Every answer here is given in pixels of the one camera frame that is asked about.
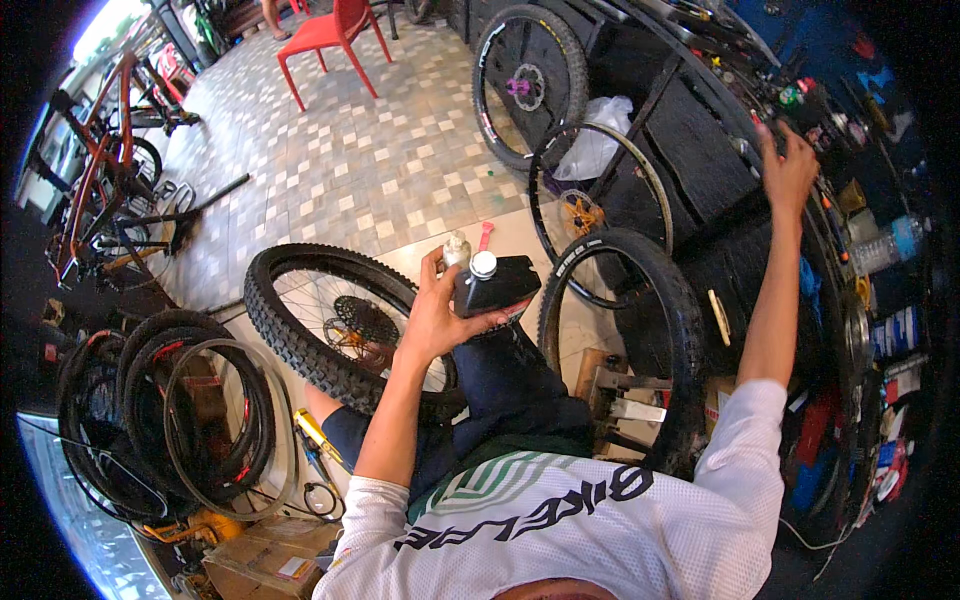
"pink tire lever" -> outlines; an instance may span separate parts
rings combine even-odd
[[[477,248],[478,252],[482,252],[487,249],[487,245],[490,244],[491,231],[493,231],[493,223],[490,221],[484,221],[483,234],[480,236],[480,246]]]

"window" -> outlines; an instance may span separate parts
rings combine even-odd
[[[56,419],[18,416],[50,431],[58,429]],[[90,584],[107,600],[169,600],[130,527],[104,515],[77,485],[60,438],[24,422],[17,424],[47,510]]]

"person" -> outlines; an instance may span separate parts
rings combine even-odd
[[[280,29],[279,24],[276,22],[276,18],[280,14],[280,10],[276,7],[276,0],[256,1],[263,8],[263,20],[267,23],[267,27],[270,28],[271,33],[273,33],[274,39],[276,41],[286,41],[290,39],[290,33]]]
[[[585,403],[566,397],[518,326],[470,340],[505,317],[457,319],[451,272],[436,278],[437,249],[421,263],[372,418],[308,388],[324,432],[355,461],[343,535],[314,600],[756,594],[783,495],[777,452],[796,346],[801,216],[819,168],[810,147],[779,126],[785,159],[770,130],[757,127],[773,222],[766,273],[736,391],[693,482],[590,459]],[[427,367],[451,350],[466,375],[469,417],[445,437],[418,432]]]

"water bottle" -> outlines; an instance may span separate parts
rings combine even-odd
[[[927,231],[930,231],[929,219],[899,217],[878,238],[850,247],[853,271],[858,276],[869,275],[913,258]]]

